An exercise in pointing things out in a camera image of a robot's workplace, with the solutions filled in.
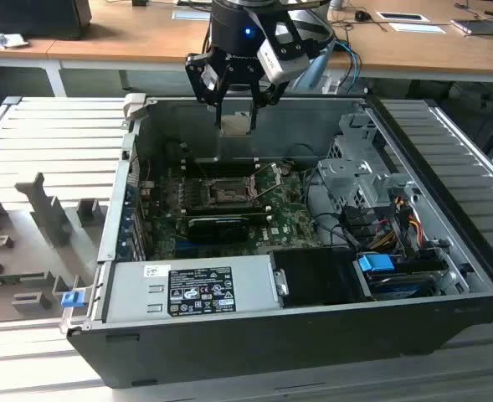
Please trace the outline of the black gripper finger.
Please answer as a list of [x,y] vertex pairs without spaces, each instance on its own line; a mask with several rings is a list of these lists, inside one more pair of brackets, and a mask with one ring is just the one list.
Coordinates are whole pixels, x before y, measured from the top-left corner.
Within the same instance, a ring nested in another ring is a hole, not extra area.
[[266,106],[275,106],[281,96],[285,93],[285,90],[289,82],[283,82],[280,84],[271,84],[266,90],[262,91],[259,86],[259,82],[255,81],[250,85],[252,94],[252,101],[250,106],[250,124],[249,129],[254,130],[257,125],[258,109]]
[[230,64],[222,50],[188,54],[187,77],[198,102],[215,108],[215,126],[221,127],[222,104],[230,87]]

